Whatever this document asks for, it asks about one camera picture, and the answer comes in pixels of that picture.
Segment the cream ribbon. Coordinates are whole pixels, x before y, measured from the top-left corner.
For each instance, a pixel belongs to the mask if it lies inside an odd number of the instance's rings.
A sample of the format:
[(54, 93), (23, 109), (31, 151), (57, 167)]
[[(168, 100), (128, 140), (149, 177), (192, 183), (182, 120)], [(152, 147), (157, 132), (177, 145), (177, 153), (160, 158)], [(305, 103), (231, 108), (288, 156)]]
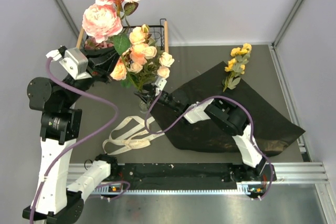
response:
[[(124, 134), (113, 138), (112, 134), (115, 131), (121, 130), (126, 127), (131, 121), (137, 122), (137, 125)], [(151, 142), (156, 138), (164, 136), (164, 133), (161, 134), (150, 134), (145, 129), (145, 121), (139, 116), (128, 116), (126, 117), (117, 127), (115, 127), (109, 134), (109, 137), (103, 141), (102, 148), (105, 154), (110, 156), (116, 156), (123, 153), (126, 153), (131, 150), (138, 150), (141, 148), (146, 148), (151, 145)], [(107, 144), (113, 144), (120, 146), (118, 150), (113, 152), (108, 152), (106, 150)]]

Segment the small cream rosebud stem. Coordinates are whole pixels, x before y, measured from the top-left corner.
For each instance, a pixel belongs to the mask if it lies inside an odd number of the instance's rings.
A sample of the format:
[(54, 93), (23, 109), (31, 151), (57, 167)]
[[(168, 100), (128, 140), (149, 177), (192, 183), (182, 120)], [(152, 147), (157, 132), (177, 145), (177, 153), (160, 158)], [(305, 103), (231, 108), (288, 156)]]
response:
[(143, 68), (143, 83), (151, 83), (158, 77), (167, 79), (170, 76), (170, 68), (175, 62), (171, 54), (159, 51), (157, 55), (148, 60)]

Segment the pink rose stem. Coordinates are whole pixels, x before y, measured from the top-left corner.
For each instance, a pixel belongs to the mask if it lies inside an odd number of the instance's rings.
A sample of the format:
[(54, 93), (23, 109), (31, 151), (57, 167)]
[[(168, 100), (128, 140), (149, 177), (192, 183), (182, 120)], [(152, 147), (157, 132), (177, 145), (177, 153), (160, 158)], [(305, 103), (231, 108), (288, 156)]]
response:
[(84, 49), (87, 50), (99, 50), (99, 49), (105, 49), (105, 48), (111, 48), (113, 47), (113, 43), (111, 42), (96, 42), (96, 40), (93, 37), (89, 37), (86, 41), (85, 41), (85, 45), (84, 45)]

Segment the black wrapping paper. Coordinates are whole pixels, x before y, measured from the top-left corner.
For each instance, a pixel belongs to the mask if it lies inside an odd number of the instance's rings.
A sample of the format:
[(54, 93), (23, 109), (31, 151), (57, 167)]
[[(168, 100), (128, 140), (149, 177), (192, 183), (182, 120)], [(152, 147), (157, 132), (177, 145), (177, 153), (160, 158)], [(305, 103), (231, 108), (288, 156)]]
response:
[(249, 84), (241, 80), (234, 90), (224, 91), (220, 81), (227, 77), (221, 62), (200, 76), (177, 88), (164, 92), (151, 111), (174, 147), (206, 153), (238, 152), (233, 139), (248, 125), (247, 114), (233, 103), (215, 99), (206, 109), (210, 118), (195, 124), (177, 118), (193, 103), (213, 95), (223, 95), (240, 103), (253, 119), (253, 134), (260, 150), (276, 156), (295, 142), (305, 131), (291, 123)]

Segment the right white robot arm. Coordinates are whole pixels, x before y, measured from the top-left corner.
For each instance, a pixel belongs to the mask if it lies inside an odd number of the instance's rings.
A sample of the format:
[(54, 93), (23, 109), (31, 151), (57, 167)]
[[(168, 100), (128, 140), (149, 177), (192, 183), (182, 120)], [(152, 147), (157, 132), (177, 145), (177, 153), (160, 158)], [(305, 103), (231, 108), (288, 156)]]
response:
[(137, 91), (134, 94), (145, 103), (149, 112), (158, 103), (167, 106), (177, 115), (177, 119), (170, 126), (157, 134), (167, 132), (180, 120), (188, 124), (211, 120), (235, 141), (241, 153), (243, 164), (246, 165), (245, 174), (248, 178), (258, 179), (264, 174), (266, 166), (270, 168), (269, 178), (274, 178), (274, 166), (259, 149), (254, 138), (252, 117), (240, 103), (222, 95), (215, 95), (201, 102), (188, 104), (186, 101), (180, 101), (172, 94), (163, 91), (158, 84), (147, 84), (145, 89), (146, 93)]

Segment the large pink peony stem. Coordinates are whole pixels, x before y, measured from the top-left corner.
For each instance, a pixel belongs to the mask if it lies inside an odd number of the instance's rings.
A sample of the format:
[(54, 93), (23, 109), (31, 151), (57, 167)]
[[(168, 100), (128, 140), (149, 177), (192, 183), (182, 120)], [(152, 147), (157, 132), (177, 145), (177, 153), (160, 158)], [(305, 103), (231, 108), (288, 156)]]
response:
[(82, 29), (96, 44), (112, 43), (123, 31), (122, 21), (138, 7), (140, 0), (95, 0), (82, 18)]

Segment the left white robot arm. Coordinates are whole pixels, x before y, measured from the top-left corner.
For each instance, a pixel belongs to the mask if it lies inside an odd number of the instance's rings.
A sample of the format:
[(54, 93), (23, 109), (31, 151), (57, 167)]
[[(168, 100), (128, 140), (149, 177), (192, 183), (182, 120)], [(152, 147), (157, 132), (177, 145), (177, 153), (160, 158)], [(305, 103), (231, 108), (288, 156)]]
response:
[(75, 223), (90, 194), (104, 180), (119, 174), (117, 159), (98, 155), (91, 166), (72, 184), (67, 184), (72, 150), (78, 140), (82, 111), (74, 105), (80, 97), (104, 102), (88, 90), (95, 82), (107, 82), (119, 60), (110, 47), (98, 50), (60, 47), (47, 54), (48, 62), (58, 62), (67, 76), (37, 77), (27, 86), (29, 107), (41, 112), (41, 163), (38, 186), (32, 204), (23, 210), (30, 223)]

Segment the clear glass vase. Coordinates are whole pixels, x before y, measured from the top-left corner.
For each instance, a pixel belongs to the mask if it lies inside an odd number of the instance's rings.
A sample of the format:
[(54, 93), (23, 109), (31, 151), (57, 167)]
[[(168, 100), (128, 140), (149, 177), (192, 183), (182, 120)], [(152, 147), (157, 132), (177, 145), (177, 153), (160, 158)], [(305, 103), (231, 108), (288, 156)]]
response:
[(149, 94), (148, 93), (143, 93), (143, 92), (137, 92), (137, 96), (139, 97), (139, 107), (140, 107), (140, 112), (141, 113), (147, 113), (148, 111), (148, 99), (149, 99)]

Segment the peach peony flower stem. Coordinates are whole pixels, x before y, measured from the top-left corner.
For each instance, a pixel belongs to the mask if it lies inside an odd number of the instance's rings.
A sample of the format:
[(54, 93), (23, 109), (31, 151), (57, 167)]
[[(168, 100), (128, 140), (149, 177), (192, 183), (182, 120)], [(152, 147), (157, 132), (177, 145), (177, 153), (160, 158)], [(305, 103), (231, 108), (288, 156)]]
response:
[(124, 86), (133, 85), (143, 90), (143, 68), (148, 60), (154, 58), (158, 50), (148, 45), (148, 26), (146, 24), (132, 28), (130, 33), (120, 33), (112, 37), (113, 46), (120, 55), (112, 74), (112, 80), (121, 81)]

